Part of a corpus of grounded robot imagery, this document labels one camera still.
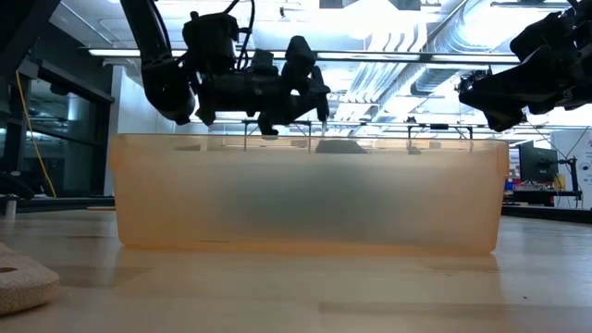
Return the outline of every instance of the white wall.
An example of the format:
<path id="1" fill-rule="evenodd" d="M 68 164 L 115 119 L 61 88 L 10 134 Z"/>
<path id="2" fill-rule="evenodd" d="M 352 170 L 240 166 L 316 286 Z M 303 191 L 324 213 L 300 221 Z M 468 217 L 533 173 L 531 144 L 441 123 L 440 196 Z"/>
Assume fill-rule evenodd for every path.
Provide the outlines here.
<path id="1" fill-rule="evenodd" d="M 551 132 L 551 142 L 568 158 L 573 156 L 577 158 L 577 178 L 584 193 L 584 208 L 590 209 L 592 208 L 592 129 L 588 129 L 584 136 L 582 136 L 583 132 L 583 129 L 554 131 Z M 567 190 L 571 191 L 572 178 L 567 166 L 560 166 L 559 173 L 565 177 Z M 575 208 L 575 200 L 571 197 L 563 197 L 561 201 L 556 198 L 555 202 L 555 205 L 559 204 L 558 206 L 561 208 Z"/>
<path id="2" fill-rule="evenodd" d="M 175 122 L 162 117 L 152 107 L 144 95 L 144 88 L 127 75 L 124 67 L 113 67 L 111 86 L 111 95 L 116 101 L 111 105 L 109 115 L 109 137 L 120 133 L 175 133 Z M 105 169 L 105 195 L 113 195 L 109 157 Z"/>

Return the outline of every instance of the yellow cable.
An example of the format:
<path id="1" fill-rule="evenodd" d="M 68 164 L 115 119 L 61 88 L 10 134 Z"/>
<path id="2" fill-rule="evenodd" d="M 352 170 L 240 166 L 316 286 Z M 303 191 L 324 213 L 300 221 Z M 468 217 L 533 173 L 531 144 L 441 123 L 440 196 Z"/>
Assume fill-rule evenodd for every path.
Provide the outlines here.
<path id="1" fill-rule="evenodd" d="M 22 111 L 25 113 L 25 118 L 27 119 L 27 124 L 29 124 L 29 130 L 31 131 L 31 139 L 33 141 L 33 146 L 35 147 L 35 153 L 37 154 L 37 158 L 39 159 L 39 164 L 41 165 L 41 170 L 43 170 L 43 175 L 45 176 L 45 180 L 49 184 L 49 188 L 52 190 L 52 194 L 54 198 L 57 198 L 56 190 L 54 190 L 54 184 L 52 180 L 49 179 L 49 175 L 47 174 L 47 170 L 45 169 L 45 164 L 41 158 L 41 154 L 39 153 L 39 147 L 37 147 L 37 141 L 35 140 L 35 135 L 33 134 L 33 128 L 31 126 L 31 119 L 29 118 L 29 109 L 27 107 L 27 103 L 25 102 L 25 93 L 22 91 L 22 85 L 20 84 L 20 75 L 19 71 L 17 70 L 17 85 L 18 85 L 18 92 L 20 93 L 20 102 L 22 103 Z"/>

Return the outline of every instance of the black cable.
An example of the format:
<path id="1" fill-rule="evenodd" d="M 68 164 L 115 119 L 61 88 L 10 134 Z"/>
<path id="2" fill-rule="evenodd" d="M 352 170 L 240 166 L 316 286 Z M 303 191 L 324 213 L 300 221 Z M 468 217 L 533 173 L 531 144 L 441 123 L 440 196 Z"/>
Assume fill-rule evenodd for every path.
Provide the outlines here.
<path id="1" fill-rule="evenodd" d="M 255 0 L 251 0 L 251 18 L 249 19 L 249 30 L 244 37 L 244 42 L 242 43 L 242 48 L 240 49 L 239 60 L 237 60 L 237 69 L 245 69 L 249 64 L 249 55 L 247 55 L 247 44 L 249 43 L 249 38 L 253 33 L 253 24 L 255 22 Z M 244 66 L 241 67 L 242 58 L 245 58 Z"/>
<path id="2" fill-rule="evenodd" d="M 230 5 L 228 5 L 228 7 L 226 9 L 224 9 L 224 14 L 228 14 L 230 12 L 230 10 L 234 9 L 234 6 L 236 6 L 239 3 L 240 0 L 234 0 L 230 3 Z"/>
<path id="3" fill-rule="evenodd" d="M 173 48 L 170 46 L 170 37 L 168 37 L 167 26 L 165 25 L 165 21 L 163 20 L 163 16 L 160 15 L 160 12 L 158 11 L 158 7 L 156 6 L 155 0 L 150 1 L 150 4 L 152 5 L 152 9 L 154 10 L 154 13 L 156 14 L 156 18 L 158 19 L 158 23 L 160 24 L 160 29 L 163 31 L 163 34 L 165 35 L 166 47 L 168 48 L 168 51 L 172 51 Z"/>
<path id="4" fill-rule="evenodd" d="M 559 175 L 557 174 L 557 172 L 555 172 L 555 170 L 551 170 L 551 171 L 553 171 L 553 177 L 555 177 L 555 179 L 557 180 L 557 182 L 560 185 L 564 185 L 564 184 L 561 184 L 561 179 L 559 179 Z M 561 204 L 561 196 L 559 195 L 559 190 L 558 189 L 555 189 L 555 192 L 557 192 L 557 196 L 559 197 L 559 201 L 557 202 L 557 207 L 559 208 L 559 205 Z"/>

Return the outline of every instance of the desk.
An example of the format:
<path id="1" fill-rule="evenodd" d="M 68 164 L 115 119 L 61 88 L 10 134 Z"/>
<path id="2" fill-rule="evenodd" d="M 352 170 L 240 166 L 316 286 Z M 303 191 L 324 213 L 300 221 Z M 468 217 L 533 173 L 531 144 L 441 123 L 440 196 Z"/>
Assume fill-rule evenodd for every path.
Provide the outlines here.
<path id="1" fill-rule="evenodd" d="M 482 257 L 143 252 L 112 212 L 19 215 L 0 241 L 62 278 L 0 332 L 592 332 L 592 228 L 504 217 Z"/>

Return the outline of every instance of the computer monitor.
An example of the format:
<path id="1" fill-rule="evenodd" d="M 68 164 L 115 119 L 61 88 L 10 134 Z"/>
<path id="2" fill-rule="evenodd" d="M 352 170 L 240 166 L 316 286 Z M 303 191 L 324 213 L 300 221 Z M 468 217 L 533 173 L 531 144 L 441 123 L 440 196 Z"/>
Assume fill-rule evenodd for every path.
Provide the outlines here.
<path id="1" fill-rule="evenodd" d="M 522 181 L 552 182 L 559 172 L 557 151 L 535 148 L 533 142 L 518 146 L 520 179 Z"/>

